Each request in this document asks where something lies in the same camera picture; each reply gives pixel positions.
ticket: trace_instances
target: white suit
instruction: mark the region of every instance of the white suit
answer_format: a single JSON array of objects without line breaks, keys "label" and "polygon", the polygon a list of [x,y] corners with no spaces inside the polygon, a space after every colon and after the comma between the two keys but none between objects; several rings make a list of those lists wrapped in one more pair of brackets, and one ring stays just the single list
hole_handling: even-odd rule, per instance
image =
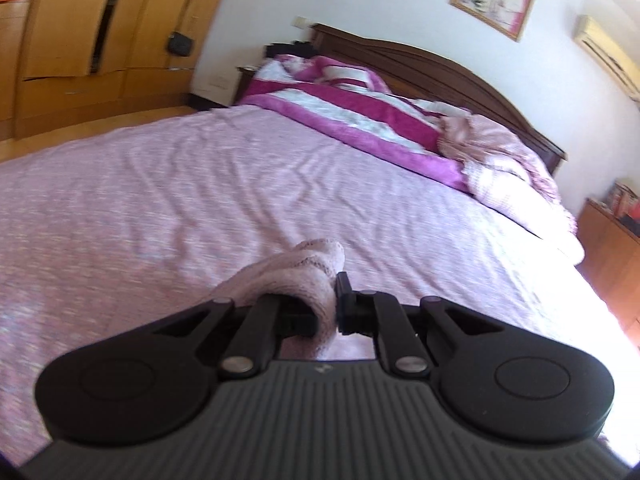
[{"label": "white suit", "polygon": [[508,29],[521,12],[524,12],[525,0],[498,0],[501,5],[496,8],[496,19]]}]

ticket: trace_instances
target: floor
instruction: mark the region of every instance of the floor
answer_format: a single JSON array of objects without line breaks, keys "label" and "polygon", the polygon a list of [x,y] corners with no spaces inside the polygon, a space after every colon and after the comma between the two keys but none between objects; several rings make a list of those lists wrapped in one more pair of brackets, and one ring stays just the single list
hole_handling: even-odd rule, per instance
[{"label": "floor", "polygon": [[90,121],[88,123],[74,124],[73,126],[27,137],[26,139],[3,140],[0,142],[0,162],[28,155],[29,153],[39,152],[44,148],[57,146],[70,140],[85,139],[87,137],[105,134],[117,128],[137,126],[138,124],[152,123],[168,117],[193,113],[195,113],[195,110],[188,106],[160,108],[158,110],[146,110],[144,112],[98,119],[97,121]]}]

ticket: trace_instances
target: wardrobe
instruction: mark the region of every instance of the wardrobe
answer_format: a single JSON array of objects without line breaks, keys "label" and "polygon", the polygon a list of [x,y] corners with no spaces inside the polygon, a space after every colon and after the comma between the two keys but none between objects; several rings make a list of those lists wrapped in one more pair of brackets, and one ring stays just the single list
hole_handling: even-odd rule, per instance
[{"label": "wardrobe", "polygon": [[[12,69],[4,79],[15,83],[12,88],[4,83],[9,93],[2,101],[6,110],[0,116],[0,137],[20,139],[112,115],[184,104],[219,2],[0,4],[17,9],[5,12],[16,23],[10,35],[0,38],[0,52],[12,56],[2,62]],[[192,40],[188,52],[170,53],[168,41],[175,33]],[[10,46],[3,49],[3,43]]]}]

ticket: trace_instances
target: wooden headboard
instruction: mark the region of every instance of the wooden headboard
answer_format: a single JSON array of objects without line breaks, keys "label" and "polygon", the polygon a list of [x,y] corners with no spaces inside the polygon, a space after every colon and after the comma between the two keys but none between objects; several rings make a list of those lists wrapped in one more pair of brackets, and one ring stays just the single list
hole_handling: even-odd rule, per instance
[{"label": "wooden headboard", "polygon": [[323,56],[372,68],[395,94],[436,100],[484,115],[508,127],[534,150],[551,174],[566,153],[537,132],[506,97],[450,59],[413,46],[360,38],[315,25],[313,44]]}]

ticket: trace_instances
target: wall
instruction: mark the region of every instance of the wall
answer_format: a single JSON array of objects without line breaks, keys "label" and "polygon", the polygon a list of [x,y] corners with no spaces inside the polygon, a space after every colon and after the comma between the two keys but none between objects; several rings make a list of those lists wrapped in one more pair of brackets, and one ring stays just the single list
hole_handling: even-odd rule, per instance
[{"label": "wall", "polygon": [[[640,160],[640,112],[573,41],[577,16],[595,16],[624,46],[637,49],[640,31],[611,0],[536,0],[520,43],[449,0],[224,0],[194,79],[194,91],[228,103],[241,64],[261,47],[301,39],[295,16],[360,36],[398,41],[456,60],[505,94],[536,129],[569,155],[557,174],[566,206],[600,196]],[[228,88],[213,86],[216,78]]]}]

